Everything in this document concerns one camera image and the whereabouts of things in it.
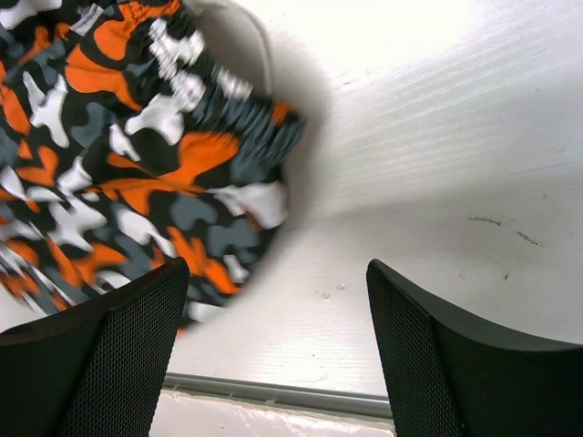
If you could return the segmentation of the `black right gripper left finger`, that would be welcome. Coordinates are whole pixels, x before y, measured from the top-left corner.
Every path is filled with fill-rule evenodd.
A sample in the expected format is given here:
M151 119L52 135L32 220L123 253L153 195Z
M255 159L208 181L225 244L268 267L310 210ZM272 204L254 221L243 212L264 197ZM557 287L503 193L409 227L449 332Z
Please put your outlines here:
M1 334L4 436L147 436L187 294L174 259Z

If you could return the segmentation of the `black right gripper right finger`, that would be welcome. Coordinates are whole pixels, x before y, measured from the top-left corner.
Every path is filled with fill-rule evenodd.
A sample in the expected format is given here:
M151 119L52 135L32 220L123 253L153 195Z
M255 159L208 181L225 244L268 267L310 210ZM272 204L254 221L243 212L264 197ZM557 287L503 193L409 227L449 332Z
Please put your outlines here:
M397 435L581 435L581 346L481 318L378 259L366 282Z

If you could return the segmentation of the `orange camouflage shorts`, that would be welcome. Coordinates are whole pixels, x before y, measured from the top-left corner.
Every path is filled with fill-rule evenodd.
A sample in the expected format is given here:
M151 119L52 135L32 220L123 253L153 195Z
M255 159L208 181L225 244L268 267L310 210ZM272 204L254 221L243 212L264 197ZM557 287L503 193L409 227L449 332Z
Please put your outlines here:
M2 290L51 315L182 258L180 326L211 319L287 218L304 126L180 1L4 1Z

